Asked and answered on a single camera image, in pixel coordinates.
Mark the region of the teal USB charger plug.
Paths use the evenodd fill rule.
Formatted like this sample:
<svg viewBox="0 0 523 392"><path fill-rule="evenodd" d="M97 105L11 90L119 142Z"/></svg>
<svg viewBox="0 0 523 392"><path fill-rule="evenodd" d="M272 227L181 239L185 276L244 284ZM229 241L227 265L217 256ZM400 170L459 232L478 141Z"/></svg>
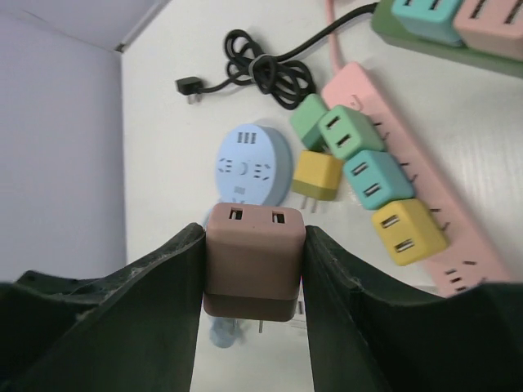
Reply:
<svg viewBox="0 0 523 392"><path fill-rule="evenodd" d="M362 150L345 162L343 173L367 210L415 195L404 170L388 152Z"/></svg>

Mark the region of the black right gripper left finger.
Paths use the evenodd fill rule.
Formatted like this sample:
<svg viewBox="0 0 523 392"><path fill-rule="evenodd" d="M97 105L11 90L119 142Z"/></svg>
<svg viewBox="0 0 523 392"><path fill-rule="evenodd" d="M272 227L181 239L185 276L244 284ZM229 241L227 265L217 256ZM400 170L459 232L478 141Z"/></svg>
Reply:
<svg viewBox="0 0 523 392"><path fill-rule="evenodd" d="M187 391L204 278L195 223L103 278L1 285L4 391Z"/></svg>

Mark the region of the pink USB charger plug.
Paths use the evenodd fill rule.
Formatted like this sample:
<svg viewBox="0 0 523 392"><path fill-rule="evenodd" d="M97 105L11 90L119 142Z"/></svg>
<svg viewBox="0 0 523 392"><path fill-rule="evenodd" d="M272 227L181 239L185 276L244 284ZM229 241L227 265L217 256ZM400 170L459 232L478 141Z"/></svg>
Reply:
<svg viewBox="0 0 523 392"><path fill-rule="evenodd" d="M216 204L206 226L205 312L216 318L291 320L305 240L306 226L296 209Z"/></svg>

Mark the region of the green USB charger plug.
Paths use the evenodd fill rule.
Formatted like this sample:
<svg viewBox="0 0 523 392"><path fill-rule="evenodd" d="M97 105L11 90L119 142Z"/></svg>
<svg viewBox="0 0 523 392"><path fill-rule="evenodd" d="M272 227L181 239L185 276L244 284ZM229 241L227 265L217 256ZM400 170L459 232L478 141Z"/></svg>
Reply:
<svg viewBox="0 0 523 392"><path fill-rule="evenodd" d="M318 122L320 134L332 155L348 160L362 150L384 151L382 137L368 116L336 105Z"/></svg>

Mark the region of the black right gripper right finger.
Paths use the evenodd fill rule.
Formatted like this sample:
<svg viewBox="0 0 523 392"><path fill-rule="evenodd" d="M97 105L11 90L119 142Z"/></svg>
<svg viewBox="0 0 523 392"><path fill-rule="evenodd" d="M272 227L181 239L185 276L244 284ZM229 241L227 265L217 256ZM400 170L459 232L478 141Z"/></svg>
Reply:
<svg viewBox="0 0 523 392"><path fill-rule="evenodd" d="M303 289L317 391L519 391L522 286L442 298L306 230Z"/></svg>

